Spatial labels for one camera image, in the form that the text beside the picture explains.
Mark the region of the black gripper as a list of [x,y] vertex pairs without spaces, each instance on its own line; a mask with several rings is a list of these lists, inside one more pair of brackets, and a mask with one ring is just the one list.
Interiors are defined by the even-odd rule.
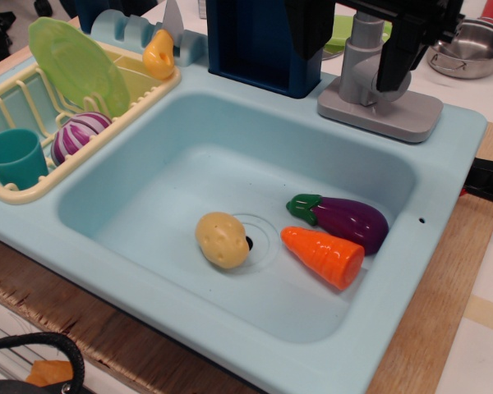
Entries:
[[451,42],[465,18],[463,1],[285,0],[293,48],[303,60],[313,58],[331,39],[335,3],[391,23],[376,80],[381,93],[399,91],[427,47]]

